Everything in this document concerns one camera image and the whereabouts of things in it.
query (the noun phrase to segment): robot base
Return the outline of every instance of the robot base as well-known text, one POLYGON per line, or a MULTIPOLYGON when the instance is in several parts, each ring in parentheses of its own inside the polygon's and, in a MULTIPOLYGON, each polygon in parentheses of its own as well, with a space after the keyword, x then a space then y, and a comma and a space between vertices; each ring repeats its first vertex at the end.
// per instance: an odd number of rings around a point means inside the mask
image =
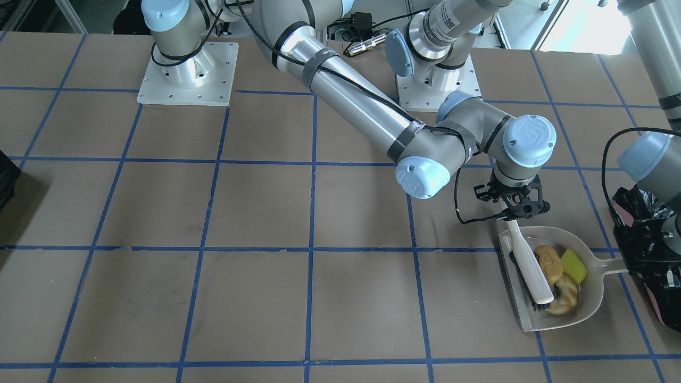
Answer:
POLYGON ((188 88, 170 83, 162 68, 149 59, 137 102, 156 105, 229 106, 238 49, 239 45, 235 42, 206 43, 203 50, 207 50, 215 59, 215 66, 210 69, 209 75, 201 79, 202 85, 196 84, 188 88))
POLYGON ((461 67, 460 71, 462 72, 460 75, 462 78, 460 85, 454 84, 451 89, 448 89, 439 95, 428 93, 425 90, 422 90, 422 87, 414 84, 414 81, 416 81, 414 76, 396 76, 400 106, 402 109, 409 112, 437 112, 440 105, 445 101, 445 97, 453 91, 464 91, 470 95, 482 97, 480 86, 477 82, 477 76, 473 69, 473 61, 470 56, 466 60, 464 66, 461 67))

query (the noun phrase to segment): metal plate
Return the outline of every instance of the metal plate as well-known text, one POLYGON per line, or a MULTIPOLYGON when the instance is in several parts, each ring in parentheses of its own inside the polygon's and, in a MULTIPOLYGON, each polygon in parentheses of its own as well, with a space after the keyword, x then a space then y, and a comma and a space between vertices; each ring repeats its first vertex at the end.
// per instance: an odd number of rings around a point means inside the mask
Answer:
POLYGON ((212 80, 202 87, 186 89, 165 80, 160 68, 149 59, 144 80, 137 94, 140 104, 229 106, 239 44, 209 42, 204 45, 215 58, 212 80))
MULTIPOLYGON (((473 69, 473 61, 468 57, 461 68, 466 71, 464 81, 453 91, 464 91, 476 97, 482 97, 480 86, 477 83, 477 75, 473 69)), ((400 96, 400 106, 408 112, 437 112, 447 95, 433 95, 416 88, 412 77, 397 77, 397 90, 400 96)))

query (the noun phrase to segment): white brush handle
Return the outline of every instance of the white brush handle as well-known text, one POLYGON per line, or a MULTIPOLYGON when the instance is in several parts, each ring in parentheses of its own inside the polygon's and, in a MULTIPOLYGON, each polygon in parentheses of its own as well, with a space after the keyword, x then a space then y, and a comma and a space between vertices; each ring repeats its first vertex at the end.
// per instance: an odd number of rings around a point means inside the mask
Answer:
POLYGON ((534 302, 540 305, 551 303, 554 300, 553 293, 549 284, 546 282, 544 272, 539 267, 539 263, 532 252, 532 247, 525 241, 520 233, 517 221, 507 221, 509 232, 511 233, 511 246, 513 254, 516 256, 518 268, 525 279, 527 288, 534 302))

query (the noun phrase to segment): yellow sponge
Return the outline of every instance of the yellow sponge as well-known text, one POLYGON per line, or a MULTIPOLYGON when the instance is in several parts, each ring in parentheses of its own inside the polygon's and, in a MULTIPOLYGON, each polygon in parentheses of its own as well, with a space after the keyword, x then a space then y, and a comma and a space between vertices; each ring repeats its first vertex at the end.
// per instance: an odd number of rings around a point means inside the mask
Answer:
POLYGON ((563 272, 574 279, 577 284, 584 281, 586 275, 589 274, 580 257, 572 249, 565 251, 563 256, 560 257, 560 262, 563 264, 563 272))

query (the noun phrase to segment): food item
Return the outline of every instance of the food item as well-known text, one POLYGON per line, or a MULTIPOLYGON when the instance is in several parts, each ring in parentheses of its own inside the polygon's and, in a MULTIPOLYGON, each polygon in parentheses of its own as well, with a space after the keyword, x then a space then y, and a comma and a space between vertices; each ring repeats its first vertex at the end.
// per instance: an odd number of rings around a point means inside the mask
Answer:
POLYGON ((563 272, 574 279, 576 284, 584 281, 586 275, 589 274, 580 257, 572 249, 565 251, 563 256, 560 257, 560 262, 563 264, 563 272))
POLYGON ((567 274, 563 274, 556 282, 556 289, 558 290, 558 297, 551 302, 546 311, 554 315, 567 314, 577 305, 579 294, 577 283, 567 274))
POLYGON ((558 252, 550 246, 537 246, 535 249, 535 256, 537 261, 539 261, 539 266, 544 272, 544 277, 549 285, 553 286, 558 281, 561 275, 563 275, 563 264, 560 261, 560 256, 558 252))

